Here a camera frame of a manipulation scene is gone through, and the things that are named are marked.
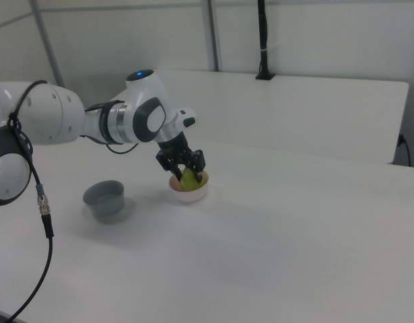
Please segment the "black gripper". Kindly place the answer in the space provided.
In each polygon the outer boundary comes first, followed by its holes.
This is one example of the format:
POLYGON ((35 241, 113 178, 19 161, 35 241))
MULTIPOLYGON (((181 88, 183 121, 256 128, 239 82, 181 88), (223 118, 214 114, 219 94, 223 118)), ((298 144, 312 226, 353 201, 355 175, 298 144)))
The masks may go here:
POLYGON ((180 182, 182 179, 179 165, 184 165, 194 171, 197 182, 202 181, 202 171, 206 166, 203 151, 200 149, 192 150, 188 146, 188 141, 183 132, 169 141, 158 143, 158 145, 160 151, 156 155, 156 159, 165 171, 173 172, 177 181, 180 182))

